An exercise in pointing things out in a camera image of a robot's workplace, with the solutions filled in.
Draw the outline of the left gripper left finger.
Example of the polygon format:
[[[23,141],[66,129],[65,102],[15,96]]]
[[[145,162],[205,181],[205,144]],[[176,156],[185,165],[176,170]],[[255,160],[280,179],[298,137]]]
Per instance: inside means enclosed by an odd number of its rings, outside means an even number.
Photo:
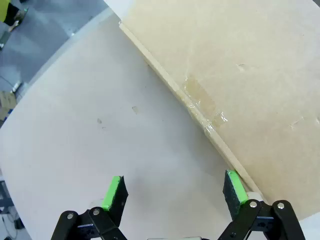
[[[101,206],[84,213],[64,211],[53,231],[52,240],[125,240],[119,229],[128,191],[123,176],[114,176]]]

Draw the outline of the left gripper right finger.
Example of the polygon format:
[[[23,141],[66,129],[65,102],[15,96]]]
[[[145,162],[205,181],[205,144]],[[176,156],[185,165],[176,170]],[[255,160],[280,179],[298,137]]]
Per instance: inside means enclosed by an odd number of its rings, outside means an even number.
[[[246,240],[252,232],[262,232],[267,240],[304,240],[305,235],[291,203],[277,200],[272,205],[250,199],[240,177],[226,170],[223,195],[232,221],[220,240]]]

